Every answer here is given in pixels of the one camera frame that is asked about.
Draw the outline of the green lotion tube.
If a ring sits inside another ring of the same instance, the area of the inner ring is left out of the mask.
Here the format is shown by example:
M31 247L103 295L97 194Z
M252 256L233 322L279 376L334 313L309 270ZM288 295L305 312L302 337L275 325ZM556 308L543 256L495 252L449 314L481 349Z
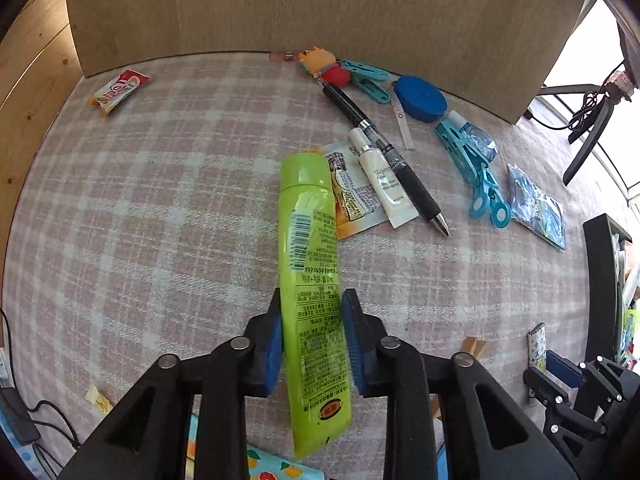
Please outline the green lotion tube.
M285 376L294 454L302 460L352 421L334 194L322 155L282 160L278 227Z

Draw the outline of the floral hand cream tube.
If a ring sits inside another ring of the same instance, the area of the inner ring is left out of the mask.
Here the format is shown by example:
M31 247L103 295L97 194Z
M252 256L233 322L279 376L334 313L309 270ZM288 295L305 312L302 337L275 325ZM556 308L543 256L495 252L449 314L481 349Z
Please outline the floral hand cream tube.
M194 477L197 432L198 415L192 414L186 450L186 475L184 476L186 479ZM326 480L326 475L319 469L285 460L253 445L247 445L246 458L250 480Z

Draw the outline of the blue badge card pack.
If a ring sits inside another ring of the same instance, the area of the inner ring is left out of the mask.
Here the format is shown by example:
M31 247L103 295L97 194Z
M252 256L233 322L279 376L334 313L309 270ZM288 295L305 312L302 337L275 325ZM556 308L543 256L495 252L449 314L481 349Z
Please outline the blue badge card pack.
M565 250L566 226L561 204L512 164L508 165L508 188L512 218L550 245Z

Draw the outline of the wooden clothespin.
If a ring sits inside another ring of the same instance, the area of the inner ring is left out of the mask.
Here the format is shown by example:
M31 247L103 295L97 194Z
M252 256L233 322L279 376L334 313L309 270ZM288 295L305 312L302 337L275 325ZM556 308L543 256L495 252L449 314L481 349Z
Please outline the wooden clothespin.
M479 360L486 347L486 341L477 336L466 336L460 347L461 352L469 353L474 359Z

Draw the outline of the patterned small stick pack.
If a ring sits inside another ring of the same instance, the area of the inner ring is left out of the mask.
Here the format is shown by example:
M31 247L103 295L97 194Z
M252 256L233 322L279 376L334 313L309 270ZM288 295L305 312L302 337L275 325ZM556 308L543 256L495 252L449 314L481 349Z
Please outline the patterned small stick pack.
M528 366L544 372L547 367L547 335L544 322L540 322L527 333Z

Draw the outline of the small white cream tube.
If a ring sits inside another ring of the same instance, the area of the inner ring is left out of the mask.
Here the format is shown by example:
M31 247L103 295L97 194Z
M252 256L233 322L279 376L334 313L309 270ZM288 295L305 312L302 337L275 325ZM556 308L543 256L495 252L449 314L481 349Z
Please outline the small white cream tube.
M352 128L348 136L392 227L397 229L415 219L419 213L382 152L358 127Z

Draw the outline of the large black pen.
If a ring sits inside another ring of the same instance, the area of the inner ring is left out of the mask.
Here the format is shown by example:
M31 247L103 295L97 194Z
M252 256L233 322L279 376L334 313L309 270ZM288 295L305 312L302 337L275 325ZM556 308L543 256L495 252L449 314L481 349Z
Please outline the large black pen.
M371 122L371 119L342 89L323 79L319 81L319 84L321 84L322 93L338 107L354 127L362 129L372 144L382 152L386 162L393 169L400 184L408 192L410 200L424 220L431 222L445 236L449 236L449 226L438 203L435 202L431 193L427 191L420 178L393 144L388 142L386 137L378 131L376 125Z

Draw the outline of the black storage tray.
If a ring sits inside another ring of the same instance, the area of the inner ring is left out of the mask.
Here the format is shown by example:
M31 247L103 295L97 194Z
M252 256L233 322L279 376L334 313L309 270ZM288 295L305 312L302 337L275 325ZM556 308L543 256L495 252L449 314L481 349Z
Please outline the black storage tray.
M584 223L589 274L589 322L585 359L620 364L624 352L624 287L632 237L610 216Z

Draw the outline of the blue clear small bottle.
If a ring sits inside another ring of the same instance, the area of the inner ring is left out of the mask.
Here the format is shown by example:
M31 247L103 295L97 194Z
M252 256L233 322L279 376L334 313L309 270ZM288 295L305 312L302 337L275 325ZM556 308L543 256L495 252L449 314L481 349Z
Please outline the blue clear small bottle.
M454 128L461 131L474 144L488 162L495 159L498 154L497 145L484 130L466 120L455 110L450 110L446 118Z

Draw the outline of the blue round tape measure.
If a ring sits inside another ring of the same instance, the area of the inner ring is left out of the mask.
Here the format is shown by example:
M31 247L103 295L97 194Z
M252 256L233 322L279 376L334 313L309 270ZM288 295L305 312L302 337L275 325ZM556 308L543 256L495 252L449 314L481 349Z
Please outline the blue round tape measure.
M393 89L404 111L420 122L437 122L448 110L439 88L418 76L400 76Z

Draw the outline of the teal clothespin by toy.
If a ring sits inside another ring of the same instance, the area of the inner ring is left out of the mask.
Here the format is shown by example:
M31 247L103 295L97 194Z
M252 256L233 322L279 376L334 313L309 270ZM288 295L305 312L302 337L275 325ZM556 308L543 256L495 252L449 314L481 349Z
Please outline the teal clothespin by toy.
M352 84L362 93L378 104L390 104L390 94L380 86L380 82L390 79L387 70L349 60L341 60L340 66L350 73Z

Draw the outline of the orange red plush toy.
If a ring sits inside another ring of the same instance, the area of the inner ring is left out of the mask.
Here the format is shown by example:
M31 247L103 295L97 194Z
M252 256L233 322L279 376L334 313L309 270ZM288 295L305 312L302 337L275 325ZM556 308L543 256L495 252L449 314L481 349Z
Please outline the orange red plush toy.
M300 68L314 79L322 79L338 88L343 88L352 80L346 68L337 62L330 51L312 47L297 55Z

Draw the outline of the small snack sachet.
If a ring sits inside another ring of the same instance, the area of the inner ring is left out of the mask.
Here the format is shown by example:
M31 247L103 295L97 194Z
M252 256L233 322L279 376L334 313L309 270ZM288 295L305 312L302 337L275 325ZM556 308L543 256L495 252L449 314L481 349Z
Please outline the small snack sachet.
M101 113L107 116L118 104L126 100L134 90L149 81L149 76L127 68L107 84L104 84L99 90L96 90L89 99L89 104L99 107Z

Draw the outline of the large wooden board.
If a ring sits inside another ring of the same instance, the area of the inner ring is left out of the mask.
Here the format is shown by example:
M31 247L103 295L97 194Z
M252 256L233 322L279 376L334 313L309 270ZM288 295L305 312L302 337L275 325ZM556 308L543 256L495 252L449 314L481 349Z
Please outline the large wooden board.
M82 70L318 46L420 76L515 122L585 0L66 0Z

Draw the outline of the black tripod stand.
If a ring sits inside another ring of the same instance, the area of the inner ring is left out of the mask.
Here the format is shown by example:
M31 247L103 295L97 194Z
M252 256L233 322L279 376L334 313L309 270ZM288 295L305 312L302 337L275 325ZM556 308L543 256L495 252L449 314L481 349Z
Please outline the black tripod stand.
M638 88L634 75L626 68L616 67L602 84L567 84L566 86L542 87L537 96L564 96L564 94L582 94L582 106L572 115L564 129L570 130L568 142L574 143L584 133L586 140L565 170L562 181L569 185L578 170L598 144L614 108L621 100L631 101L634 90Z

